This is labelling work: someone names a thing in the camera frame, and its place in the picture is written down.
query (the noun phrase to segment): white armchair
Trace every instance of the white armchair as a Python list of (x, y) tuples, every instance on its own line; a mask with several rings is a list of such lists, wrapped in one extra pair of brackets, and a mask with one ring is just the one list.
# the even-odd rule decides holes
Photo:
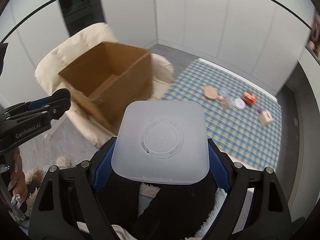
[[(67, 39), (47, 54), (38, 64), (35, 77), (48, 95), (65, 85), (58, 73), (81, 54), (100, 42), (118, 42), (110, 27), (105, 23), (93, 24)], [(153, 69), (153, 94), (149, 100), (160, 100), (173, 82), (173, 66), (164, 57), (151, 54)], [(68, 118), (79, 132), (98, 149), (115, 136), (88, 115), (75, 101), (71, 101)]]

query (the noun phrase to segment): blue gripper pad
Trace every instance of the blue gripper pad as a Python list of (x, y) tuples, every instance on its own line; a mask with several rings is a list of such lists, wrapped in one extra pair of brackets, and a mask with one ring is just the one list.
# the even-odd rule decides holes
[(28, 106), (28, 111), (34, 110), (34, 109), (38, 109), (41, 106), (47, 105), (50, 103), (51, 97), (46, 97), (46, 98), (42, 98), (39, 99), (37, 101), (33, 101), (29, 106)]
[(228, 172), (210, 144), (208, 144), (208, 147), (210, 171), (216, 180), (218, 187), (224, 189), (225, 192), (229, 192), (230, 184), (228, 180)]
[(95, 191), (98, 191), (100, 188), (104, 187), (110, 173), (112, 171), (111, 167), (111, 158), (113, 150), (115, 149), (116, 140), (113, 142), (109, 150), (104, 155), (102, 161), (100, 162), (98, 168), (95, 171), (93, 188)]

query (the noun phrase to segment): blue and yellow checkered cloth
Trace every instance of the blue and yellow checkered cloth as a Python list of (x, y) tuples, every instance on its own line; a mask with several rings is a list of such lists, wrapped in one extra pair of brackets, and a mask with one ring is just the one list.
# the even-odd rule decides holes
[[(218, 101), (203, 95), (203, 88), (211, 86), (218, 91), (229, 90), (231, 98), (241, 98), (249, 90), (257, 97), (253, 107), (240, 111), (232, 107), (224, 110)], [(162, 100), (195, 101), (204, 109), (208, 138), (212, 138), (222, 152), (253, 168), (276, 168), (281, 143), (281, 108), (270, 97), (248, 85), (246, 82), (195, 60), (177, 78)], [(270, 111), (274, 121), (262, 127), (256, 108)]]

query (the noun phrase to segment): long fingernail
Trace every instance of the long fingernail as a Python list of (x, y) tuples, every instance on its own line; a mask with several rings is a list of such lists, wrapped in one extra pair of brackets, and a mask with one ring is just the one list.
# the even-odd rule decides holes
[(17, 181), (11, 180), (8, 184), (8, 191), (12, 190), (12, 188), (16, 185)]
[(10, 169), (9, 165), (6, 164), (0, 164), (0, 173), (6, 172)]
[(13, 195), (13, 197), (11, 199), (11, 204), (14, 205), (16, 202), (17, 202), (16, 195)]
[(17, 203), (17, 209), (19, 209), (19, 208), (21, 207), (21, 205), (22, 205), (22, 201), (18, 201), (18, 203)]

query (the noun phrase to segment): orange can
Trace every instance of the orange can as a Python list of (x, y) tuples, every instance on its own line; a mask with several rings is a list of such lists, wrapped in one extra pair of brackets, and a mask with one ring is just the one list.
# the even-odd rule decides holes
[(253, 106), (256, 102), (257, 98), (248, 90), (246, 90), (243, 94), (242, 100), (248, 105)]

